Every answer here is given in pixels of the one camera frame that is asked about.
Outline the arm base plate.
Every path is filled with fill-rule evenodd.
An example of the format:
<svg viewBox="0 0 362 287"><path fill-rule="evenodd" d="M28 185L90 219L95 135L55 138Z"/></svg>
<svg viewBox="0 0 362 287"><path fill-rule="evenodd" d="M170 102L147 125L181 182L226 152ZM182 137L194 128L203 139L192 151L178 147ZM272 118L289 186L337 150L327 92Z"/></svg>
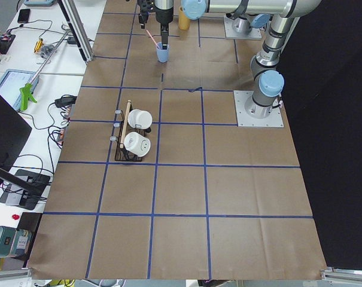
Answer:
<svg viewBox="0 0 362 287"><path fill-rule="evenodd" d="M246 39L259 41L262 38L259 28L251 26L255 15L244 15L233 20L226 16L223 17L224 29L227 39Z"/></svg>
<svg viewBox="0 0 362 287"><path fill-rule="evenodd" d="M253 91L234 90L234 102L238 127L283 128L281 109L273 108L278 101L268 107L257 105L253 101Z"/></svg>

